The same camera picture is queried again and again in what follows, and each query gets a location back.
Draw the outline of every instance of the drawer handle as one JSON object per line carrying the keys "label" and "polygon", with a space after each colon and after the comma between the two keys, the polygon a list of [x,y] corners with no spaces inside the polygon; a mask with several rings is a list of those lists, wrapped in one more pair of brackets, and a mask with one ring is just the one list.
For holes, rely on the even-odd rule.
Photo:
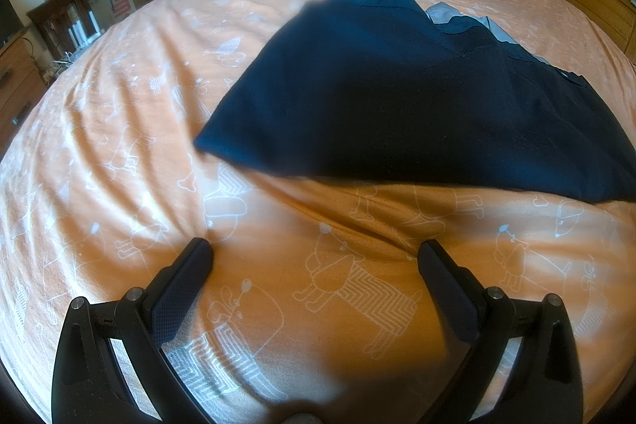
{"label": "drawer handle", "polygon": [[6,71],[0,74],[0,87],[4,85],[4,82],[6,82],[11,77],[11,74],[13,73],[14,73],[14,70],[11,67],[9,67]]}
{"label": "drawer handle", "polygon": [[31,102],[27,101],[26,104],[22,107],[20,113],[11,120],[12,124],[14,126],[18,126],[22,122],[22,120],[27,116],[30,109],[31,109]]}

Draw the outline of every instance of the bedsheet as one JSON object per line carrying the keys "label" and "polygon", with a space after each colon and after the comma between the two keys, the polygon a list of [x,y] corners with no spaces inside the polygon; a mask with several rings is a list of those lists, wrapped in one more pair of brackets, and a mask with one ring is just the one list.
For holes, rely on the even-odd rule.
{"label": "bedsheet", "polygon": [[[50,422],[70,300],[145,286],[200,236],[214,247],[214,270],[164,350],[219,424],[297,411],[326,424],[416,422],[465,351],[417,272],[419,243],[436,238],[484,285],[564,298],[589,419],[636,356],[634,205],[274,178],[195,152],[216,104],[304,1],[155,0],[111,28],[32,111],[0,163],[0,358],[18,388]],[[487,15],[530,52],[585,76],[636,143],[634,67],[575,7],[416,1]],[[478,414],[496,401],[518,344]]]}

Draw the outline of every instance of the navy blue garment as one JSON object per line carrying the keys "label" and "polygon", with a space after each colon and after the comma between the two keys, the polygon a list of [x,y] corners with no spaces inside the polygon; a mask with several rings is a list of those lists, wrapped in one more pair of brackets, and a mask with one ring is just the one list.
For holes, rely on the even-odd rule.
{"label": "navy blue garment", "polygon": [[636,152],[585,78],[414,0],[306,4],[195,138],[266,173],[636,201]]}

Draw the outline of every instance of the wooden drawer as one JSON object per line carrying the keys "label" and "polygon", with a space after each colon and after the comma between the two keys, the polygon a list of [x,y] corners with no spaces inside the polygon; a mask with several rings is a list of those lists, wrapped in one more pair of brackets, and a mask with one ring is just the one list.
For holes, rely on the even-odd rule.
{"label": "wooden drawer", "polygon": [[20,84],[34,72],[37,74],[37,68],[27,52],[27,46],[22,39],[18,39],[0,55],[0,110]]}
{"label": "wooden drawer", "polygon": [[21,124],[37,105],[45,91],[46,87],[36,71],[20,83],[0,109],[0,157],[4,156]]}

